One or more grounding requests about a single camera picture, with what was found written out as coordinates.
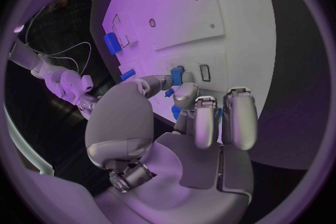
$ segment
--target circular hole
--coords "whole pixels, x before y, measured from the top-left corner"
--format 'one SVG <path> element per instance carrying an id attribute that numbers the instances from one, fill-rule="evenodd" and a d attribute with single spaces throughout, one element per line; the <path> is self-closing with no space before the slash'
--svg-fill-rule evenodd
<path id="1" fill-rule="evenodd" d="M 152 18 L 150 19 L 150 26 L 155 27 L 155 20 L 153 20 Z"/>

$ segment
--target purple light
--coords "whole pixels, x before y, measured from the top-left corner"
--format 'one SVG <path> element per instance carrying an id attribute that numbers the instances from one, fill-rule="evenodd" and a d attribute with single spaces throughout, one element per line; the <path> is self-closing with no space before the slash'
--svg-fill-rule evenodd
<path id="1" fill-rule="evenodd" d="M 25 27 L 25 25 L 22 25 L 22 26 L 19 26 L 19 27 L 16 27 L 15 29 L 14 29 L 14 32 L 21 32 L 22 31 L 22 29 Z"/>

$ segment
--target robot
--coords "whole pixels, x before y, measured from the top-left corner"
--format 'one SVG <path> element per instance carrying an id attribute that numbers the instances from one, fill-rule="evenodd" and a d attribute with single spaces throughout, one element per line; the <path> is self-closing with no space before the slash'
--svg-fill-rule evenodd
<path id="1" fill-rule="evenodd" d="M 247 150 L 256 142 L 258 117 L 248 88 L 235 87 L 224 96 L 218 143 L 217 100 L 200 96 L 198 85 L 188 78 L 173 95 L 181 109 L 174 131 L 153 141 L 148 99 L 168 90 L 171 76 L 136 78 L 93 97 L 90 76 L 52 65 L 19 39 L 9 60 L 43 79 L 51 92 L 76 105 L 88 120 L 87 154 L 109 173 L 110 191 L 121 201 L 121 213 L 131 209 L 141 217 L 139 223 L 239 222 L 254 185 Z M 104 194 L 98 197 L 97 204 L 104 199 Z M 103 212 L 111 215 L 108 209 Z M 120 223 L 114 217 L 109 219 Z"/>

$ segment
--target blue object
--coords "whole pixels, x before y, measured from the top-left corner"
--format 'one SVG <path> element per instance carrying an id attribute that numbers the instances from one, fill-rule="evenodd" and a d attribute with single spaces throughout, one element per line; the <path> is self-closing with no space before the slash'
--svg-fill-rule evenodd
<path id="1" fill-rule="evenodd" d="M 170 70 L 172 84 L 174 86 L 181 86 L 182 85 L 182 74 L 184 72 L 183 66 L 178 66 Z"/>
<path id="2" fill-rule="evenodd" d="M 108 33 L 107 35 L 104 35 L 104 40 L 105 43 L 107 44 L 110 53 L 112 55 L 120 52 L 122 50 L 122 48 L 120 47 L 120 44 L 118 42 L 118 40 L 116 39 L 116 36 L 113 32 Z"/>
<path id="3" fill-rule="evenodd" d="M 220 122 L 220 124 L 221 124 L 222 116 L 223 116 L 223 109 L 218 108 L 218 121 Z"/>
<path id="4" fill-rule="evenodd" d="M 170 97 L 171 95 L 174 94 L 174 90 L 172 88 L 170 88 L 169 90 L 166 91 L 165 97 Z"/>
<path id="5" fill-rule="evenodd" d="M 172 114 L 173 114 L 173 116 L 174 116 L 174 119 L 177 120 L 177 119 L 179 118 L 181 109 L 178 108 L 176 105 L 173 105 L 172 108 L 171 108 L 171 111 L 172 111 Z"/>
<path id="6" fill-rule="evenodd" d="M 121 78 L 123 81 L 125 81 L 127 78 L 129 78 L 129 77 L 131 77 L 131 76 L 133 76 L 133 75 L 135 75 L 135 74 L 136 74 L 136 72 L 134 71 L 134 69 L 131 69 L 130 71 L 127 71 L 126 73 L 122 74 L 122 75 L 120 76 L 120 78 Z"/>

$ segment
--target hole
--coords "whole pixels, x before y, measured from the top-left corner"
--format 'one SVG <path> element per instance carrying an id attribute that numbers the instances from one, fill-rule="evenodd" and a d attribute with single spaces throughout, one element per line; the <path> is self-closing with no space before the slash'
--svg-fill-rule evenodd
<path id="1" fill-rule="evenodd" d="M 202 81 L 210 82 L 210 69 L 209 66 L 206 64 L 202 64 L 199 66 L 200 68 L 200 75 L 202 76 Z"/>
<path id="2" fill-rule="evenodd" d="M 155 27 L 155 20 L 153 20 L 152 18 L 150 19 L 150 26 L 151 27 Z"/>

